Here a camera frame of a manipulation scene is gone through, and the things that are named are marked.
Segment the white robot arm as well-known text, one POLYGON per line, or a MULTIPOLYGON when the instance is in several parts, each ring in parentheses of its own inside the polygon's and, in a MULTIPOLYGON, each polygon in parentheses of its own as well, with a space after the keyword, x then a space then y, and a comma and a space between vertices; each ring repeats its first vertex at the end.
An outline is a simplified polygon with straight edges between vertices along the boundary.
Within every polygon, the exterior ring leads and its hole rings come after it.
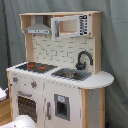
MULTIPOLYGON (((7 89, 0 87, 0 101, 3 101, 7 94, 7 89)), ((0 128, 37 128, 35 122, 28 115, 20 115, 14 121, 0 126, 0 128)))

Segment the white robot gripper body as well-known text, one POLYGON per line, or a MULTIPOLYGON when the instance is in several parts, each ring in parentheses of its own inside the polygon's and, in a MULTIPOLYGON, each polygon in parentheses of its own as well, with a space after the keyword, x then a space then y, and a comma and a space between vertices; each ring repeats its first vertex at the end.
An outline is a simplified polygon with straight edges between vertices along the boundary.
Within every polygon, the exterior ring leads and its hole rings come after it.
POLYGON ((8 91, 8 88, 6 88, 6 89, 3 90, 0 87, 0 102, 6 99, 6 97, 7 97, 7 93, 6 92, 7 91, 8 91))

